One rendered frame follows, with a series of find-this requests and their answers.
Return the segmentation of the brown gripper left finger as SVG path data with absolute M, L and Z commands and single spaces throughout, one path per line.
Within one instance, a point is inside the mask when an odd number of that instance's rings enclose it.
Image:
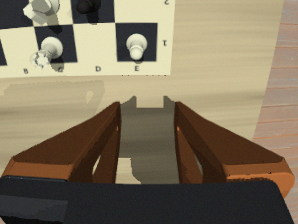
M 2 176 L 116 183 L 120 136 L 121 108 L 116 101 L 94 117 L 11 157 Z

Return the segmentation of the black and cream chessboard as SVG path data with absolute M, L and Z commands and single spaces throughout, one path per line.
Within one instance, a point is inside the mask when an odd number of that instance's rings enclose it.
M 85 75 L 170 75 L 175 0 L 101 0 L 79 14 L 79 0 L 59 0 L 48 22 L 36 23 L 23 8 L 33 0 L 0 0 L 0 78 Z M 132 34 L 147 40 L 143 57 L 127 48 Z M 63 53 L 43 69 L 32 58 L 42 41 L 56 37 Z

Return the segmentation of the black pawn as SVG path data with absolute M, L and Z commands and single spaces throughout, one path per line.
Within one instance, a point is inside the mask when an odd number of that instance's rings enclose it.
M 101 0 L 79 0 L 76 8 L 80 14 L 86 14 L 95 12 L 100 5 Z

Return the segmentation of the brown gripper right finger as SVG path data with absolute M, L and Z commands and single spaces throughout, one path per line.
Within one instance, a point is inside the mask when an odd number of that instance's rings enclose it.
M 180 101 L 175 102 L 174 136 L 179 183 L 269 180 L 284 199 L 294 185 L 284 157 L 203 118 Z

